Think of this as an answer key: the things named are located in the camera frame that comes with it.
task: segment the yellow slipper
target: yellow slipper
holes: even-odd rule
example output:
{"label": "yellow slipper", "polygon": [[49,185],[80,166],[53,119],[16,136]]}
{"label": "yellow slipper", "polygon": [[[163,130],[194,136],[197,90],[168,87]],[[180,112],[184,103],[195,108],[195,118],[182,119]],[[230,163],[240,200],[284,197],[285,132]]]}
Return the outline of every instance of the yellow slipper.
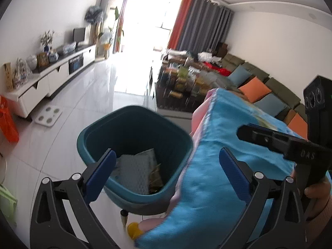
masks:
{"label": "yellow slipper", "polygon": [[134,222],[127,227],[128,235],[132,240],[136,240],[144,232],[138,228],[138,223]]}

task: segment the orange plastic bag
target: orange plastic bag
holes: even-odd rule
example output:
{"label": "orange plastic bag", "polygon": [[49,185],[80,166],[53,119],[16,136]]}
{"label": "orange plastic bag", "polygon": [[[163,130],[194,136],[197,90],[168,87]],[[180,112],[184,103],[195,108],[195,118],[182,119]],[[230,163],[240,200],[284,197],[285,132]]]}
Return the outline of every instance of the orange plastic bag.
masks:
{"label": "orange plastic bag", "polygon": [[8,102],[3,96],[0,97],[0,128],[9,142],[18,142],[20,139],[19,132],[10,115]]}

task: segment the teal trash can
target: teal trash can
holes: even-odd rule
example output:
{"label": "teal trash can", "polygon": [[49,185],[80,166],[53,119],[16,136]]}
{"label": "teal trash can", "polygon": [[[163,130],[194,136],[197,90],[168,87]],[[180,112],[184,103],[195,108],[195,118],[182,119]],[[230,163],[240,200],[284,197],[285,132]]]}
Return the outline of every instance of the teal trash can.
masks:
{"label": "teal trash can", "polygon": [[77,150],[86,165],[98,161],[111,148],[119,158],[154,148],[164,184],[152,195],[129,191],[108,178],[105,192],[120,208],[133,214],[155,215],[167,210],[178,177],[191,152],[191,137],[164,117],[141,106],[127,106],[85,128],[77,139]]}

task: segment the gray curtain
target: gray curtain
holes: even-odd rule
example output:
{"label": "gray curtain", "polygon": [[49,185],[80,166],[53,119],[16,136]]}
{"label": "gray curtain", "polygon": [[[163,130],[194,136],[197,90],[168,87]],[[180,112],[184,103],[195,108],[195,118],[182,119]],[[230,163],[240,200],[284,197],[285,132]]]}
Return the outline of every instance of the gray curtain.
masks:
{"label": "gray curtain", "polygon": [[224,42],[234,12],[210,0],[192,0],[177,50],[215,51]]}

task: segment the green leaf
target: green leaf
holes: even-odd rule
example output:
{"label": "green leaf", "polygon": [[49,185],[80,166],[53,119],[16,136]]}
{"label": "green leaf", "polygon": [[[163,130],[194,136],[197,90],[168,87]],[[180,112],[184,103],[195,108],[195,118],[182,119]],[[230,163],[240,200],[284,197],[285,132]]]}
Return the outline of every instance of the green leaf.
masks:
{"label": "green leaf", "polygon": [[119,10],[117,7],[115,8],[114,15],[115,15],[115,20],[117,20],[119,18]]}

